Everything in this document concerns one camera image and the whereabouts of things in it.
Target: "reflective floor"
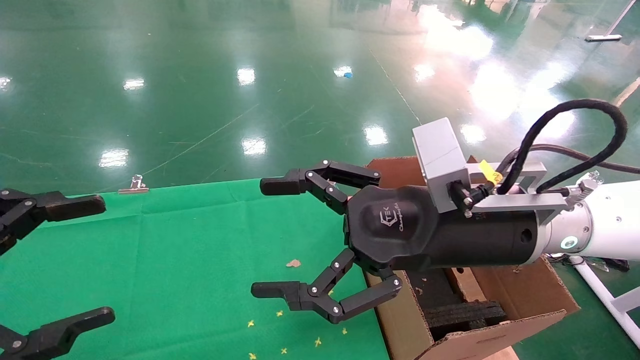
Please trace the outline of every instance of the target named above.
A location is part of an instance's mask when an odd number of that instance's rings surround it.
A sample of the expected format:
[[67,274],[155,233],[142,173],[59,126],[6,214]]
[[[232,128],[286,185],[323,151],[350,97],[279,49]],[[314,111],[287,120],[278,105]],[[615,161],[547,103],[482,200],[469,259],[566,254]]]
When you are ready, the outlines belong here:
[[[78,194],[133,174],[157,188],[365,164],[413,154],[411,128],[441,117],[465,154],[499,161],[544,111],[581,97],[621,106],[630,129],[612,160],[640,166],[640,6],[621,41],[583,41],[627,3],[3,0],[0,185]],[[594,154],[612,134],[605,115],[576,111],[538,141]],[[531,158],[551,173],[574,164]],[[521,359],[637,359],[581,279],[560,272],[584,309],[516,346]],[[640,284],[607,276],[617,291]]]

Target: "cardboard flap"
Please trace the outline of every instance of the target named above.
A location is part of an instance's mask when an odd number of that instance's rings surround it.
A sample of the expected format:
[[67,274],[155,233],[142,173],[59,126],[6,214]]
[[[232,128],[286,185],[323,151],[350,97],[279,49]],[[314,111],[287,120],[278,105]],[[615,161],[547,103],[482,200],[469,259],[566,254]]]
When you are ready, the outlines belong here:
[[415,156],[373,159],[367,168],[377,170],[381,174],[380,188],[394,189],[405,185],[424,186],[422,169]]
[[510,320],[566,310],[580,309],[551,264],[539,258],[524,265],[471,268],[485,297],[500,303]]
[[454,332],[427,349],[420,360],[482,360],[562,320],[566,311],[532,316],[484,329]]
[[[385,332],[392,359],[416,359],[433,344],[433,337],[424,323],[424,315],[417,305],[409,279],[404,271],[395,271],[403,287],[395,299],[377,306],[380,325]],[[380,278],[365,274],[367,284],[374,286]]]

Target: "green fabric sheet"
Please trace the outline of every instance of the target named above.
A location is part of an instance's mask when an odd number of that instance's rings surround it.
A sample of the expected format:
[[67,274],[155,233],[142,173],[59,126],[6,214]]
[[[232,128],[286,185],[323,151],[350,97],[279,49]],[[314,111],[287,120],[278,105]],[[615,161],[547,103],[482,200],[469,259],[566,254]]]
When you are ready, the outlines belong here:
[[[373,311],[332,325],[251,296],[255,281],[312,282],[344,248],[342,217],[311,195],[247,180],[104,198],[104,214],[45,223],[0,258],[1,324],[26,334],[112,307],[67,360],[388,359]],[[355,267],[332,296],[364,288]]]

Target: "white stand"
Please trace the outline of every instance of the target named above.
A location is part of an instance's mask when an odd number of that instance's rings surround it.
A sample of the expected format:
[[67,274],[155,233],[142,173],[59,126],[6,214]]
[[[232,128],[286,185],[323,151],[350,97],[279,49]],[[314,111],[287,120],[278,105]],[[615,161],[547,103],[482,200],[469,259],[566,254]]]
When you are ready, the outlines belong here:
[[622,18],[627,14],[629,9],[631,9],[631,6],[633,6],[635,2],[636,2],[636,0],[629,1],[629,4],[627,5],[627,7],[622,11],[620,16],[616,19],[616,21],[614,21],[613,24],[611,24],[611,26],[609,26],[609,29],[607,29],[607,32],[604,35],[590,35],[590,36],[586,37],[584,39],[584,41],[595,42],[595,41],[616,41],[616,40],[620,40],[622,38],[622,35],[611,35],[611,33],[613,32],[613,29],[615,29],[616,26],[618,26],[618,24],[620,23],[620,20],[622,20]]
[[629,335],[629,338],[640,348],[640,329],[627,314],[627,311],[640,306],[640,288],[635,288],[624,295],[614,298],[580,256],[571,256],[569,260],[593,292],[598,295],[600,301],[602,301],[622,329]]

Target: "gripper logo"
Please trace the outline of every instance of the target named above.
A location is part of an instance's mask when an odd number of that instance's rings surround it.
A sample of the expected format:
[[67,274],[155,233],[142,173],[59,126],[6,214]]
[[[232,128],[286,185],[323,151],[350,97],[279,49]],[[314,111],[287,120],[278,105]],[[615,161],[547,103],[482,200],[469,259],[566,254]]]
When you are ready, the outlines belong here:
[[389,209],[389,208],[390,206],[387,206],[386,208],[382,208],[382,210],[380,211],[380,222],[382,224],[385,224],[386,226],[391,227],[393,224],[398,222],[398,220],[400,220],[398,229],[400,231],[404,231],[404,224],[402,221],[402,211],[400,210],[398,203],[394,204],[394,209]]
[[389,210],[389,207],[382,208],[382,211],[380,211],[380,222],[382,224],[391,227],[391,225],[395,224],[397,221],[398,215],[396,214],[395,210]]

